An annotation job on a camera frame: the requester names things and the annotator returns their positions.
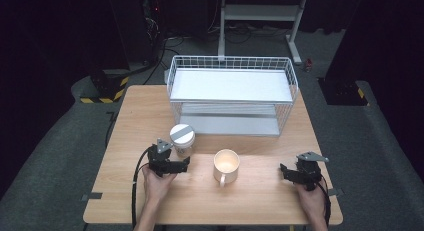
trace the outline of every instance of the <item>white shelf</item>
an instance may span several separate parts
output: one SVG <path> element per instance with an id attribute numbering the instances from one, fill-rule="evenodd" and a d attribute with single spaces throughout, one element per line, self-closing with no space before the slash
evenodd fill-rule
<path id="1" fill-rule="evenodd" d="M 284 70 L 178 68 L 172 102 L 291 103 Z"/>
<path id="2" fill-rule="evenodd" d="M 210 105 L 184 103 L 180 123 L 190 124 L 198 134 L 279 136 L 275 107 L 251 105 L 242 112 L 234 106 L 210 109 Z"/>
<path id="3" fill-rule="evenodd" d="M 299 6 L 225 5 L 226 20 L 295 21 Z"/>

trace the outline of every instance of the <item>wire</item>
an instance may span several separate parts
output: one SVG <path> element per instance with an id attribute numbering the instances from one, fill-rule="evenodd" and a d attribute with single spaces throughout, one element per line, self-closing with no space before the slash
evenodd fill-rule
<path id="1" fill-rule="evenodd" d="M 211 28 L 213 27 L 213 24 L 215 23 L 216 14 L 218 13 L 218 5 L 219 5 L 219 0 L 216 0 L 215 14 L 213 15 L 212 23 L 211 23 L 211 25 L 208 28 L 208 32 L 211 30 Z"/>
<path id="2" fill-rule="evenodd" d="M 163 61 L 160 62 L 160 65 L 162 66 L 163 69 L 168 69 L 168 66 Z"/>
<path id="3" fill-rule="evenodd" d="M 316 182 L 316 184 L 318 185 L 318 187 L 320 187 L 320 189 L 322 190 L 325 196 L 325 222 L 327 223 L 327 227 L 328 227 L 328 224 L 330 222 L 330 216 L 331 216 L 331 201 L 328 195 L 327 180 L 325 180 L 324 176 L 321 175 L 321 177 L 322 179 L 324 179 L 326 190 L 324 190 L 324 188 L 319 182 Z"/>
<path id="4" fill-rule="evenodd" d="M 153 74 L 155 73 L 156 69 L 159 67 L 160 63 L 162 62 L 163 55 L 165 54 L 165 45 L 166 45 L 166 40 L 163 42 L 163 48 L 162 48 L 163 51 L 162 51 L 162 55 L 160 56 L 160 59 L 158 60 L 155 68 L 153 69 L 153 71 L 150 73 L 149 77 L 147 77 L 146 81 L 144 81 L 143 85 L 145 85 L 150 80 L 150 78 L 153 76 Z"/>
<path id="5" fill-rule="evenodd" d="M 254 37 L 276 37 L 276 36 L 286 34 L 289 30 L 290 29 L 276 29 L 276 30 L 270 32 L 269 34 L 255 33 L 255 31 L 252 31 L 252 34 L 253 34 Z"/>
<path id="6" fill-rule="evenodd" d="M 115 123 L 116 118 L 118 117 L 118 114 L 116 114 L 116 116 L 114 116 L 115 112 L 106 112 L 106 114 L 110 114 L 110 119 L 109 119 L 109 127 L 107 129 L 106 137 L 105 137 L 105 148 L 107 148 L 107 145 L 109 143 L 109 136 L 110 136 L 109 134 L 110 134 L 110 131 L 112 130 L 112 126 Z"/>
<path id="7" fill-rule="evenodd" d="M 182 43 L 184 43 L 184 40 L 185 40 L 185 38 L 184 37 L 173 37 L 173 38 L 167 38 L 166 39 L 166 41 L 168 41 L 168 40 L 173 40 L 173 39 L 181 39 L 181 42 L 179 42 L 179 43 L 177 43 L 177 44 L 174 44 L 174 45 L 171 45 L 171 46 L 166 46 L 167 48 L 174 48 L 174 47 L 177 47 L 177 46 L 179 46 L 179 45 L 181 45 Z"/>
<path id="8" fill-rule="evenodd" d="M 141 161 L 143 160 L 144 156 L 146 155 L 146 153 L 149 151 L 151 147 L 148 147 L 143 154 L 140 156 L 140 159 L 138 160 L 137 166 L 135 168 L 134 171 L 134 177 L 133 177 L 133 187 L 132 187 L 132 193 L 131 193 L 131 216 L 132 216 L 132 225 L 133 225 L 133 229 L 135 228 L 135 225 L 137 224 L 137 214 L 135 212 L 135 205 L 137 203 L 137 179 L 138 179 L 138 173 L 140 172 L 140 170 L 146 165 L 149 164 L 149 162 L 143 164 L 140 167 Z"/>
<path id="9" fill-rule="evenodd" d="M 140 68 L 140 69 L 136 69 L 136 70 L 130 71 L 130 72 L 128 72 L 128 73 L 123 73 L 123 74 L 108 75 L 108 77 L 109 77 L 109 78 L 112 78 L 112 79 L 116 79 L 116 78 L 126 78 L 126 77 L 132 76 L 132 75 L 134 75 L 134 74 L 142 73 L 142 72 L 144 72 L 144 71 L 149 70 L 150 68 L 152 68 L 153 64 L 155 64 L 155 63 L 154 63 L 154 61 L 153 61 L 152 63 L 149 63 L 147 66 L 142 67 L 142 68 Z"/>
<path id="10" fill-rule="evenodd" d="M 219 33 L 210 33 L 211 35 L 207 36 L 207 39 L 205 40 L 208 43 L 216 42 L 219 40 Z"/>
<path id="11" fill-rule="evenodd" d="M 82 229 L 82 231 L 86 231 L 88 228 L 88 223 L 84 223 L 84 228 Z"/>
<path id="12" fill-rule="evenodd" d="M 235 29 L 235 30 L 231 30 L 231 31 L 232 31 L 232 33 L 235 33 L 234 36 L 236 36 L 236 35 L 245 35 L 247 33 L 248 36 L 244 40 L 242 40 L 242 41 L 232 41 L 231 39 L 228 38 L 229 35 L 225 35 L 225 40 L 227 42 L 229 42 L 229 43 L 232 43 L 232 44 L 242 44 L 242 43 L 247 42 L 252 37 L 252 32 L 248 28 L 246 28 L 245 29 L 246 30 L 245 33 L 237 33 L 237 32 L 239 32 L 241 30 L 242 29 L 240 29 L 240 30 L 239 29 Z"/>
<path id="13" fill-rule="evenodd" d="M 147 35 L 149 35 L 149 39 L 150 39 L 150 43 L 151 45 L 153 45 L 154 40 L 156 39 L 158 33 L 159 33 L 159 26 L 156 23 L 156 21 L 154 21 L 151 18 L 147 18 L 146 17 L 146 24 L 147 24 Z"/>
<path id="14" fill-rule="evenodd" d="M 168 48 L 166 48 L 166 49 L 164 49 L 164 50 L 174 52 L 176 55 L 180 55 L 180 53 L 178 53 L 177 51 L 175 51 L 175 50 L 173 50 L 173 49 L 168 49 Z"/>
<path id="15" fill-rule="evenodd" d="M 215 27 L 213 28 L 213 30 L 209 29 L 208 34 L 215 33 L 216 31 L 219 31 L 220 29 L 221 29 L 220 27 Z"/>

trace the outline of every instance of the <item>yellow and black tape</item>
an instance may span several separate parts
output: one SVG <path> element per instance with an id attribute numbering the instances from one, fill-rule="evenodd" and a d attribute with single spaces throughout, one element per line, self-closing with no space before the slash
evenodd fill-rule
<path id="1" fill-rule="evenodd" d="M 359 97 L 361 98 L 361 100 L 365 103 L 367 103 L 366 105 L 367 106 L 370 106 L 370 104 L 368 103 L 368 101 L 365 99 L 365 93 L 364 93 L 364 91 L 362 91 L 362 89 L 361 88 L 358 88 L 358 94 L 359 94 Z"/>
<path id="2" fill-rule="evenodd" d="M 122 97 L 125 91 L 125 86 L 128 83 L 129 77 L 126 77 L 121 80 L 119 87 L 117 88 L 114 95 L 111 95 L 110 97 L 80 97 L 80 101 L 82 103 L 114 103 L 118 102 L 119 99 Z"/>

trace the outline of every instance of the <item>human hand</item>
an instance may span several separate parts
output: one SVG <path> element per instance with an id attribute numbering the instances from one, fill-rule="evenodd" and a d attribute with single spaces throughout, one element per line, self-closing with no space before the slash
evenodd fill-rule
<path id="1" fill-rule="evenodd" d="M 146 194 L 146 199 L 141 210 L 139 222 L 134 228 L 135 231 L 154 229 L 159 205 L 165 199 L 172 181 L 177 177 L 177 174 L 159 177 L 148 167 L 148 165 L 143 166 L 141 170 L 144 175 L 144 192 Z"/>
<path id="2" fill-rule="evenodd" d="M 307 191 L 305 185 L 294 184 L 299 193 L 300 205 L 308 216 L 309 222 L 314 231 L 328 230 L 325 222 L 325 196 L 319 187 L 312 191 Z"/>
<path id="3" fill-rule="evenodd" d="M 144 175 L 144 192 L 147 201 L 161 202 L 167 195 L 172 181 L 177 177 L 177 174 L 169 174 L 164 177 L 159 177 L 151 170 L 148 165 L 142 167 Z"/>

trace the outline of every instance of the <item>white wire rack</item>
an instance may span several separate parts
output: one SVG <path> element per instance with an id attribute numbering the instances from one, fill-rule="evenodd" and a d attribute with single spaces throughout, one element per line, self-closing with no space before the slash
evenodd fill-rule
<path id="1" fill-rule="evenodd" d="M 284 57 L 174 56 L 167 89 L 175 123 L 196 133 L 279 136 L 298 93 Z"/>

